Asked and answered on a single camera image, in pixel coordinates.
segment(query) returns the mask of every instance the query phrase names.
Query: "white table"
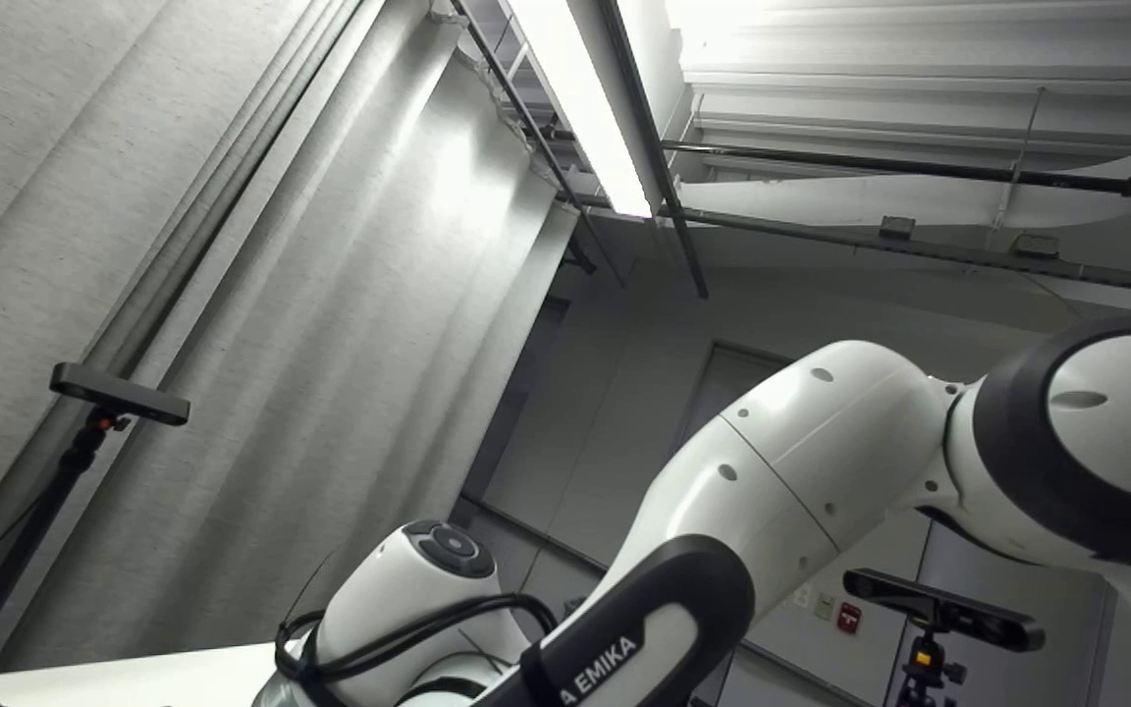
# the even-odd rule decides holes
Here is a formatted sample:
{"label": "white table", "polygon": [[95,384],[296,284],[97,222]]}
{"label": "white table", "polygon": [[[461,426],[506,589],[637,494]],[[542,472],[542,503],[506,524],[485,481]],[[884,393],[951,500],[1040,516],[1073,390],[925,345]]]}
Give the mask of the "white table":
{"label": "white table", "polygon": [[252,707],[271,646],[0,673],[6,707]]}

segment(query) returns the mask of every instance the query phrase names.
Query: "ceiling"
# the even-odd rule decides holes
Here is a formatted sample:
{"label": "ceiling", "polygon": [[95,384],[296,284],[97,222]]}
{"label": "ceiling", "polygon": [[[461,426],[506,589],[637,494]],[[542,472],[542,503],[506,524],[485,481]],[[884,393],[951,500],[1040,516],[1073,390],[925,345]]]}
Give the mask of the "ceiling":
{"label": "ceiling", "polygon": [[[523,101],[554,134],[562,117],[502,0],[466,6]],[[1131,155],[1131,0],[622,0],[622,7],[668,143],[993,168],[1091,168]],[[582,178],[579,186],[591,186],[571,134],[554,136],[554,155]],[[675,159],[672,168],[686,203],[713,197],[732,212],[775,210],[790,222],[840,203],[834,191],[790,197],[794,188],[876,178],[741,159]],[[1079,191],[1023,188],[1002,203],[1004,186],[984,188],[965,199],[989,218],[947,223],[1004,227],[1004,210],[1045,210],[1040,197],[1053,191],[1070,212],[1066,223],[1076,227],[1062,231],[1066,257],[1131,266],[1118,223],[1091,231],[1083,218],[1118,197],[1090,197],[1091,203],[1079,210],[1079,199],[1066,203]],[[925,178],[910,186],[888,178],[881,191],[893,191],[884,212],[915,222],[938,199]]]}
{"label": "ceiling", "polygon": [[[672,0],[702,143],[1008,165],[1131,155],[1131,0]],[[713,163],[706,178],[794,165]]]}

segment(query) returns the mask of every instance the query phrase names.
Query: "wall-mounted pipe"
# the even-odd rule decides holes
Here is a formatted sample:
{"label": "wall-mounted pipe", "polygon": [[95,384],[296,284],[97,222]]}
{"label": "wall-mounted pipe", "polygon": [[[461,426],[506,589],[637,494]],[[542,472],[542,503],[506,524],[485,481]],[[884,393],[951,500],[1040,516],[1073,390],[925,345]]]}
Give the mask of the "wall-mounted pipe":
{"label": "wall-mounted pipe", "polygon": [[938,165],[938,163],[893,163],[893,159],[854,159],[854,155],[796,155],[796,150],[749,150],[715,143],[665,143],[668,155],[739,159],[739,163],[794,163],[794,165],[834,165],[834,168],[876,168],[876,172],[926,172],[956,182],[1002,182],[1002,186],[1045,186],[1079,191],[1118,191],[1131,197],[1131,178],[1083,178],[1083,172],[1015,172],[987,165]]}
{"label": "wall-mounted pipe", "polygon": [[[582,199],[592,212],[610,210],[610,199],[603,199],[603,197],[582,197]],[[1118,266],[1070,262],[1070,260],[1023,260],[1023,257],[1004,257],[1004,253],[919,244],[919,241],[881,241],[881,237],[876,241],[862,241],[854,231],[805,227],[805,223],[758,222],[758,218],[733,218],[733,212],[706,212],[706,210],[685,210],[685,218],[694,222],[694,223],[768,231],[768,237],[779,237],[779,241],[805,241],[805,244],[829,244],[829,249],[854,249],[854,253],[888,253],[888,257],[910,257],[910,260],[938,260],[938,262],[965,262],[965,266],[1023,273],[1023,274],[1040,274],[1040,278],[1070,278],[1070,284],[1131,290],[1131,273],[1118,273]]]}

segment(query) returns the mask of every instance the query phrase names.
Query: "ceiling light fixture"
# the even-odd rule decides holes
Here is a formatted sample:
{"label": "ceiling light fixture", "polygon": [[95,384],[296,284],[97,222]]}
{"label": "ceiling light fixture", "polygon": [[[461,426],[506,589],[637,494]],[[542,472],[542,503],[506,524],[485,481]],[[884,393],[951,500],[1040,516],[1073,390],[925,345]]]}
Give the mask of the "ceiling light fixture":
{"label": "ceiling light fixture", "polygon": [[642,186],[637,155],[626,143],[612,101],[605,97],[592,54],[579,33],[571,0],[506,0],[538,78],[566,116],[582,155],[591,159],[612,212],[652,218]]}

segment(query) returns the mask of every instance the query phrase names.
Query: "black band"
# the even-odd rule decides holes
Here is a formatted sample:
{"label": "black band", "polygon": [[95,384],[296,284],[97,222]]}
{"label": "black band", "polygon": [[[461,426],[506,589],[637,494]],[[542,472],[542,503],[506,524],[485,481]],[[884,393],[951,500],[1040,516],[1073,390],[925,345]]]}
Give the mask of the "black band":
{"label": "black band", "polygon": [[457,579],[497,574],[497,557],[487,555],[487,546],[452,524],[425,520],[425,524],[408,524],[405,534],[411,552],[443,574],[457,574]]}
{"label": "black band", "polygon": [[[278,637],[277,637],[277,664],[278,673],[298,684],[298,693],[316,702],[316,707],[341,707],[341,701],[336,701],[336,693],[326,693],[326,679],[319,679],[319,625],[321,625],[326,614],[303,614],[296,620],[282,620],[278,625]],[[290,658],[290,642],[298,631],[312,631],[303,642],[303,652]]]}
{"label": "black band", "polygon": [[[951,456],[951,436],[956,436],[956,413],[964,406],[964,390],[956,393],[951,409],[947,409],[947,426],[943,426],[943,456]],[[1002,555],[999,546],[973,540],[956,516],[938,511],[938,506],[919,506],[925,520],[947,528],[951,534],[965,540],[972,546],[993,555],[993,557],[1004,557],[1004,561],[1023,561],[1023,566],[1035,566],[1025,557],[1015,557],[1015,555]]]}
{"label": "black band", "polygon": [[474,684],[474,679],[465,679],[465,675],[439,675],[439,679],[418,684],[400,702],[408,702],[408,701],[418,701],[418,694],[439,694],[439,693],[474,701],[474,694],[485,694],[487,688]]}
{"label": "black band", "polygon": [[605,589],[597,605],[554,631],[550,646],[523,658],[523,679],[502,679],[474,707],[591,702],[610,675],[642,659],[648,642],[646,625],[668,605],[694,620],[694,642],[642,702],[686,702],[694,684],[747,637],[756,617],[747,561],[702,534],[685,534],[652,552],[627,579]]}
{"label": "black band", "polygon": [[1050,421],[1057,370],[1105,338],[1129,338],[1131,320],[1090,321],[999,366],[973,406],[987,472],[1040,528],[1131,566],[1131,491],[1090,472]]}
{"label": "black band", "polygon": [[542,664],[542,648],[532,646],[519,659],[523,684],[535,701],[535,707],[562,707],[559,684],[550,679],[550,669]]}

